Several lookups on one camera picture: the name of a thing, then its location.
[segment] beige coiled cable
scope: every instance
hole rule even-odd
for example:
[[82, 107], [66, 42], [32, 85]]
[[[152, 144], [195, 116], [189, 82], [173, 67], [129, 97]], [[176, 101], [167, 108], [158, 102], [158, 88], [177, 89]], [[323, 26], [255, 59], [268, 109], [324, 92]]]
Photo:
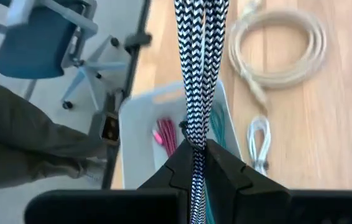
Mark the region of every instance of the beige coiled cable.
[[[310, 14], [293, 11], [269, 11], [255, 13], [260, 0], [251, 1], [245, 8], [242, 19], [238, 20], [229, 35], [228, 53], [231, 64], [244, 78], [251, 92], [264, 109], [269, 109], [264, 88], [285, 88], [307, 79], [321, 65], [327, 49], [327, 37], [320, 21]], [[303, 28], [308, 35], [308, 46], [302, 57], [283, 72], [263, 73], [254, 70], [241, 57], [241, 42], [249, 32], [263, 25], [295, 25]]]

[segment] black and white braided cable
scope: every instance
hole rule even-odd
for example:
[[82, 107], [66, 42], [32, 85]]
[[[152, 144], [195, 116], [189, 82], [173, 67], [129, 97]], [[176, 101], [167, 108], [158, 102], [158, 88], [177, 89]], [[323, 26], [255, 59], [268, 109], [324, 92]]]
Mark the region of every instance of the black and white braided cable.
[[189, 140], [199, 148], [193, 152], [190, 207], [190, 223], [193, 224], [205, 223], [205, 198], [202, 197], [205, 180], [204, 149], [220, 70], [228, 5], [228, 0], [175, 0], [179, 53], [187, 101], [186, 132]]

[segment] light wood surface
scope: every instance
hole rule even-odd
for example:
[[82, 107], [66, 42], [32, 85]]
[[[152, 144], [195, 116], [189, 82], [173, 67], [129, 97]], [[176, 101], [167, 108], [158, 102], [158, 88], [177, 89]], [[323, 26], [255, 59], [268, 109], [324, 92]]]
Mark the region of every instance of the light wood surface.
[[[133, 95], [181, 80], [173, 0], [151, 0], [147, 31]], [[248, 0], [230, 0], [228, 27]], [[267, 0], [262, 10], [298, 8], [316, 15], [327, 28], [328, 51], [322, 69], [306, 82], [285, 90], [267, 90], [272, 144], [269, 177], [294, 189], [352, 189], [352, 0]], [[296, 60], [304, 34], [287, 27], [265, 27], [243, 44], [255, 68], [276, 70]], [[244, 160], [247, 126], [259, 114], [249, 90], [223, 52], [221, 79]], [[122, 188], [121, 163], [113, 188]]]

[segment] gray floor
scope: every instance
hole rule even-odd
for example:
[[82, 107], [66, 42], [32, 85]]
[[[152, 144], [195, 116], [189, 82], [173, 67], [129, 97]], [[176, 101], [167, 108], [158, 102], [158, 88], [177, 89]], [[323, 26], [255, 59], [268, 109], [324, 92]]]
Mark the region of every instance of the gray floor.
[[[98, 8], [94, 21], [99, 25], [99, 32], [86, 43], [84, 56], [92, 53], [109, 34], [123, 40], [127, 35], [134, 33], [137, 29], [143, 0], [97, 0], [97, 2]], [[4, 22], [5, 16], [6, 8], [0, 6], [0, 22]], [[129, 55], [109, 48], [101, 58], [103, 61], [114, 59], [128, 62]], [[94, 112], [86, 83], [83, 83], [71, 96], [70, 100], [75, 104], [74, 110], [66, 111], [60, 104], [60, 98], [75, 72], [74, 68], [70, 68], [62, 78], [38, 81], [31, 102], [46, 112], [55, 122], [86, 133], [90, 128], [91, 116]], [[103, 88], [123, 86], [124, 72], [104, 73], [103, 75], [107, 79]], [[7, 78], [0, 74], [0, 84], [21, 96], [25, 93], [28, 83], [28, 80]], [[33, 197], [42, 192], [52, 189], [97, 189], [99, 187], [85, 179], [72, 180], [68, 177], [55, 177], [11, 189], [2, 189], [0, 190], [0, 224], [23, 223], [25, 206]]]

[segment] chair caster wheel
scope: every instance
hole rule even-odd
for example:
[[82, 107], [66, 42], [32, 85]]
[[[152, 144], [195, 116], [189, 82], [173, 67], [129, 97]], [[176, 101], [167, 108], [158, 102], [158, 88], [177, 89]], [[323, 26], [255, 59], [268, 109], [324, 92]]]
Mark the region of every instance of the chair caster wheel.
[[115, 37], [111, 38], [111, 40], [109, 42], [114, 47], [118, 47], [119, 46], [119, 40], [117, 38], [115, 38]]
[[74, 105], [69, 102], [69, 101], [64, 101], [63, 102], [63, 108], [66, 109], [66, 110], [69, 110], [69, 109], [72, 109], [74, 107]]

